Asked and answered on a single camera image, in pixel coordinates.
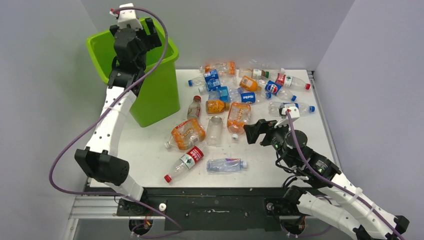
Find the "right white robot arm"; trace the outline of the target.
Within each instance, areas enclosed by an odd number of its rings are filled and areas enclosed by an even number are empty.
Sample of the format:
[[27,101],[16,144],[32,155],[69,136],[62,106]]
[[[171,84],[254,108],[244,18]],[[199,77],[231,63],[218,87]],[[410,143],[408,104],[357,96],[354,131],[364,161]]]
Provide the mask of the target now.
[[256,143],[263,134],[260,145],[273,147],[277,163],[284,161],[286,170],[337,203],[333,205],[321,200],[304,187],[291,186],[282,201],[287,213],[300,212],[315,217],[353,240],[404,239],[410,221],[375,204],[331,160],[307,146],[304,132],[265,119],[243,128],[249,144]]

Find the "orange label white-cap bottle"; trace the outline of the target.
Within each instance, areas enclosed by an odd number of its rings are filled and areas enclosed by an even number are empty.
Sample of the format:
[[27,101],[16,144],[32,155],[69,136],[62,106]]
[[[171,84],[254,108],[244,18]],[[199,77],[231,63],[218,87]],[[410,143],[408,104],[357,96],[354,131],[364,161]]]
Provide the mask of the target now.
[[226,126],[231,134],[231,139],[238,141],[240,136],[245,133],[244,125],[251,119],[251,106],[243,102],[233,102],[230,105]]

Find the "red label clear bottle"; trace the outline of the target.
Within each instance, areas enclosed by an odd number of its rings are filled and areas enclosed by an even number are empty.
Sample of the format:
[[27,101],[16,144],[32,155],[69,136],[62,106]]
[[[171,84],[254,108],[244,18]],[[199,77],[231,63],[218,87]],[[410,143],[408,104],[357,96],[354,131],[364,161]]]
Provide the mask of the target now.
[[206,144],[198,144],[190,148],[170,168],[163,177],[167,183],[171,183],[186,175],[199,161],[201,161],[209,151]]

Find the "green plastic bin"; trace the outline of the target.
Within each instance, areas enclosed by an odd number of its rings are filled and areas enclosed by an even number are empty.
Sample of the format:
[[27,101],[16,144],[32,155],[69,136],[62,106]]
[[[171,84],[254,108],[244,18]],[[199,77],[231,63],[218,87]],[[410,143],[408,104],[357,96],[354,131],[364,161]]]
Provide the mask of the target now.
[[[147,30],[145,18],[140,23]],[[159,22],[153,20],[153,23],[162,46],[147,52],[145,79],[141,82],[140,92],[129,111],[141,127],[152,125],[180,110],[175,67],[179,52],[173,41],[165,38],[164,29]],[[112,60],[116,55],[113,44],[110,29],[86,40],[90,58],[106,86],[112,70]]]

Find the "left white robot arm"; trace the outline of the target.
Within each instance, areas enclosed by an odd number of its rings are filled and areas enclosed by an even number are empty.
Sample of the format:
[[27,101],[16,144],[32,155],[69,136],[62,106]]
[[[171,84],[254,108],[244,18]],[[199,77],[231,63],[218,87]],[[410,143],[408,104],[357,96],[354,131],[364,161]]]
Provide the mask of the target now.
[[147,191],[130,176],[130,164],[118,157],[118,147],[126,118],[140,93],[142,84],[137,80],[145,75],[147,52],[162,45],[152,18],[144,22],[147,30],[139,20],[135,20],[134,26],[126,22],[109,28],[115,57],[100,121],[85,148],[74,154],[89,178],[121,194],[138,216],[149,210]]

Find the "small clear blue-cap bottle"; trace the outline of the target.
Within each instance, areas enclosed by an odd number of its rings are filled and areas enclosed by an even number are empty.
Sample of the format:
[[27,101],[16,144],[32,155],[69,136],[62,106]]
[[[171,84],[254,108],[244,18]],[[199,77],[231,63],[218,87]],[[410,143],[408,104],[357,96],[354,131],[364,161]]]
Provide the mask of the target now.
[[236,173],[247,168],[247,161],[244,161],[241,158],[210,159],[206,163],[206,171],[212,174]]

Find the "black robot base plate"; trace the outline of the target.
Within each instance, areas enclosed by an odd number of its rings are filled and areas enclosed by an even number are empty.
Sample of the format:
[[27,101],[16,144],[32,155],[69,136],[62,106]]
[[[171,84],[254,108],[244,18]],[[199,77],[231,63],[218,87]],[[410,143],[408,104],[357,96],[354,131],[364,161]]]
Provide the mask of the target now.
[[164,213],[185,231],[279,231],[279,221],[296,221],[297,207],[284,200],[282,187],[149,187],[142,202]]

